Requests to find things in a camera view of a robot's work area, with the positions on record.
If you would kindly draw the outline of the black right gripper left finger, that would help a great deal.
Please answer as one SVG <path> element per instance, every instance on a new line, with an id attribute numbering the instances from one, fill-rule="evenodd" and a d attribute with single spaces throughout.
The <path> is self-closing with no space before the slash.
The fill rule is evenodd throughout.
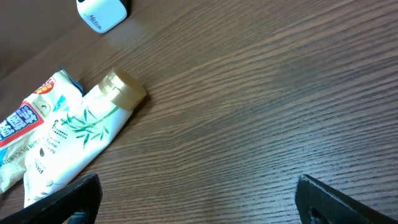
<path id="1" fill-rule="evenodd" d="M 1 220 L 1 224 L 94 223 L 102 200 L 97 174 L 88 174 Z"/>

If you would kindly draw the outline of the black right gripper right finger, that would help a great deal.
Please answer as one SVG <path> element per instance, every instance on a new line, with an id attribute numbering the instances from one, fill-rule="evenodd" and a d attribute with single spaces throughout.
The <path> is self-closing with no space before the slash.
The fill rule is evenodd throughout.
<path id="1" fill-rule="evenodd" d="M 307 224 L 397 224 L 397 220 L 360 203 L 307 174 L 298 178 L 295 204 L 300 221 Z"/>

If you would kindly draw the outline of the white tube with gold cap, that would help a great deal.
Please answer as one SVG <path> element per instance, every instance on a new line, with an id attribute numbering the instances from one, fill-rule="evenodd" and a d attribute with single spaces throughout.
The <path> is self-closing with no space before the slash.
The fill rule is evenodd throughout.
<path id="1" fill-rule="evenodd" d="M 138 80 L 113 68 L 77 108 L 53 115 L 25 157 L 24 206 L 69 184 L 111 143 L 146 95 Z"/>

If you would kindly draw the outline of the cream snack bag blue edges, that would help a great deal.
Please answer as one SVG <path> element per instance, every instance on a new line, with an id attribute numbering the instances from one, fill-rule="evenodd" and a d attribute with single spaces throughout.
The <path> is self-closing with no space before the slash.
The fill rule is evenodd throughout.
<path id="1" fill-rule="evenodd" d="M 37 143 L 35 132 L 59 111 L 69 111 L 83 97 L 83 87 L 64 70 L 54 73 L 1 121 L 1 193 L 23 178 L 25 156 Z"/>

